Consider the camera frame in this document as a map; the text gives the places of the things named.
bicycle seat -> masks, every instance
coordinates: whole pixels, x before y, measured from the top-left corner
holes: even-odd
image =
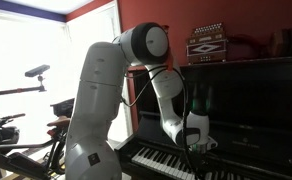
[[[56,126],[56,127],[68,127],[70,123],[70,118],[66,116],[60,116],[56,121],[50,122],[47,124],[48,127]]]

ceiling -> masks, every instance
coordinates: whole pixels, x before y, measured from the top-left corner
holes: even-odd
[[[92,2],[93,0],[4,0],[7,2],[46,10],[58,14],[70,12]]]

black piano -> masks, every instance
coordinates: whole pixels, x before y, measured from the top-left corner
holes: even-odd
[[[201,179],[292,180],[292,58],[207,63],[181,71],[190,99],[199,98],[206,108],[210,136],[218,142],[204,155],[191,152]],[[136,94],[148,79],[134,79]],[[160,128],[152,86],[140,98],[139,128],[115,148],[123,172],[135,179],[195,179],[183,148]],[[173,99],[179,115],[182,101],[182,94]]]

piano keyboard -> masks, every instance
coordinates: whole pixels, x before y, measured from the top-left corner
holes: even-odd
[[[179,156],[160,150],[143,147],[136,153],[132,162],[160,174],[178,180],[195,180],[187,164],[180,161]],[[201,180],[251,180],[225,171],[208,172]]]

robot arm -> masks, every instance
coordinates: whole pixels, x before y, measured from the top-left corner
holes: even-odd
[[[162,66],[168,53],[167,35],[155,23],[138,25],[113,43],[99,42],[89,48],[66,141],[67,180],[121,179],[120,164],[107,143],[107,134],[118,113],[124,74],[128,66]],[[179,71],[176,62],[174,67]],[[150,76],[159,71],[151,71]],[[174,71],[162,71],[152,84],[160,106],[161,126],[181,145],[182,119],[175,114],[171,99],[181,92],[182,80]],[[190,113],[187,124],[187,144],[206,145],[208,117]]]

